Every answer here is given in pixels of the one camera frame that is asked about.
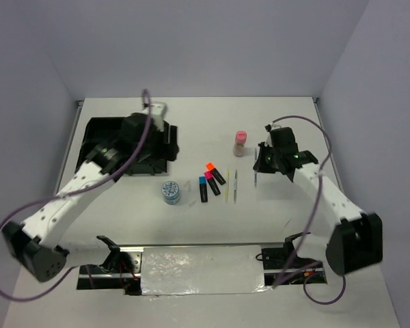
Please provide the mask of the yellow slim pen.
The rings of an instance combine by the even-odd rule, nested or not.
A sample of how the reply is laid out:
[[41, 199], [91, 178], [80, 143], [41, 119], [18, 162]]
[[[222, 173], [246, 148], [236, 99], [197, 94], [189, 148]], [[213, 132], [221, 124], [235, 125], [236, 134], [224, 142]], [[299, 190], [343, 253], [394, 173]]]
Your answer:
[[226, 180], [227, 180], [227, 182], [226, 182], [226, 187], [225, 187], [225, 202], [228, 203], [229, 192], [230, 192], [230, 186], [229, 186], [229, 183], [230, 183], [230, 170], [229, 169], [226, 170]]

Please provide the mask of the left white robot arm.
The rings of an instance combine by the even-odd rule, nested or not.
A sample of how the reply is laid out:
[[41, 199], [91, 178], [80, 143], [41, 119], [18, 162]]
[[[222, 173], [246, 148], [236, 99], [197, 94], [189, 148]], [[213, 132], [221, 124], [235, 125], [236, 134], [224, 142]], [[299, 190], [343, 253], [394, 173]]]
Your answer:
[[133, 113], [125, 118], [97, 121], [98, 132], [85, 133], [72, 179], [22, 223], [10, 221], [2, 229], [13, 258], [39, 282], [53, 279], [63, 268], [94, 264], [115, 271], [127, 258], [120, 247], [98, 235], [94, 245], [65, 244], [62, 237], [72, 223], [123, 175], [154, 175], [167, 171], [179, 152], [178, 128], [160, 117]]

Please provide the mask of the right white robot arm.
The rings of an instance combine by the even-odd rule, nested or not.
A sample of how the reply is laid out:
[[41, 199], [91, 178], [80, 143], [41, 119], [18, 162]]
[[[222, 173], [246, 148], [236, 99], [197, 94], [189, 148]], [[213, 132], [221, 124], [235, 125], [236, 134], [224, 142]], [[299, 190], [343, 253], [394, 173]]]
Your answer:
[[317, 158], [300, 151], [289, 127], [266, 126], [266, 141], [259, 143], [254, 171], [280, 173], [296, 184], [314, 202], [309, 220], [324, 215], [331, 234], [321, 238], [308, 228], [287, 241], [284, 262], [299, 267], [307, 258], [326, 262], [338, 276], [345, 276], [383, 260], [383, 223], [375, 213], [366, 213], [352, 203], [324, 175]]

